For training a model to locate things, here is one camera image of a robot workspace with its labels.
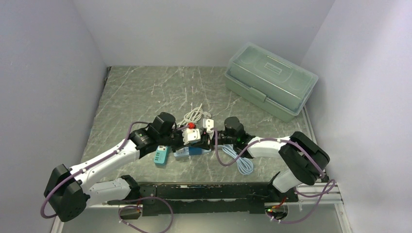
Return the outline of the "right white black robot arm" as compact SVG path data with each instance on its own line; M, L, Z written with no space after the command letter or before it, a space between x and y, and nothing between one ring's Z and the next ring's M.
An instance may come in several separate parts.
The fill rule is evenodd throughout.
M325 176L329 155L304 133L296 131L291 136L259 137L246 132L240 120L231 116L224 121L224 129L215 128L212 119L202 120L201 137L206 148L214 150L222 166L231 166L240 158L279 158L287 169L274 175L269 182L268 196L280 201L287 191L300 184L314 185Z

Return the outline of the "blue cube adapter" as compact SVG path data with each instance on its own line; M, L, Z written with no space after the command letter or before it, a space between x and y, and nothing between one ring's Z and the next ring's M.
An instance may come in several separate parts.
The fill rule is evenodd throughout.
M206 149L202 149L202 148L195 148L195 147L188 147L188 149L189 149L189 156L207 154L211 151L211 150L206 150Z

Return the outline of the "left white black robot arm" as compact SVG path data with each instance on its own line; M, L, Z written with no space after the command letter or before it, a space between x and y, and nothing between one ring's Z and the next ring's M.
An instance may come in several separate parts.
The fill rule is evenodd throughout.
M45 219L58 217L62 222L67 222L87 207L106 200L135 203L140 191L133 178L127 176L102 183L102 177L156 151L158 146L180 149L184 145L182 131L186 128L177 124L175 117L166 112L144 125L136 130L129 126L120 143L86 162L71 167L64 164L56 166L44 191L41 216Z

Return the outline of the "teal power strip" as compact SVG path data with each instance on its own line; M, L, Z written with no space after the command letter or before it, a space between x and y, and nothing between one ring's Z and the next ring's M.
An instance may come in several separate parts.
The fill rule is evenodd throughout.
M178 127L186 126L189 123L196 124L203 118L211 118L211 114L207 111L204 111L202 106L203 104L201 103L198 107L192 108L190 112L186 113L183 117L183 120L177 124ZM159 146L155 153L154 164L156 166L165 165L170 151L170 147Z

